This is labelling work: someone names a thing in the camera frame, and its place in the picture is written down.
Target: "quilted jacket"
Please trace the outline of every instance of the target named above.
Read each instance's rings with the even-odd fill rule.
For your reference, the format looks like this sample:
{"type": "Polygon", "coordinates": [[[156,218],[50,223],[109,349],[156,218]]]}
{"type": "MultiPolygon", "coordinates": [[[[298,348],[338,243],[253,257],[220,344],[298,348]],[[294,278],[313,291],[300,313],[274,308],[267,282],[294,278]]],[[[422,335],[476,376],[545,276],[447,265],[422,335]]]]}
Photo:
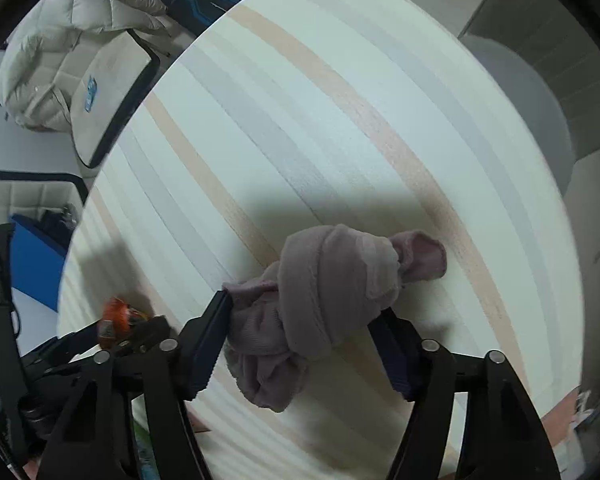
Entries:
{"type": "Polygon", "coordinates": [[[40,0],[0,65],[0,104],[26,128],[71,131],[71,97],[89,63],[120,31],[166,34],[160,0],[40,0]]]}

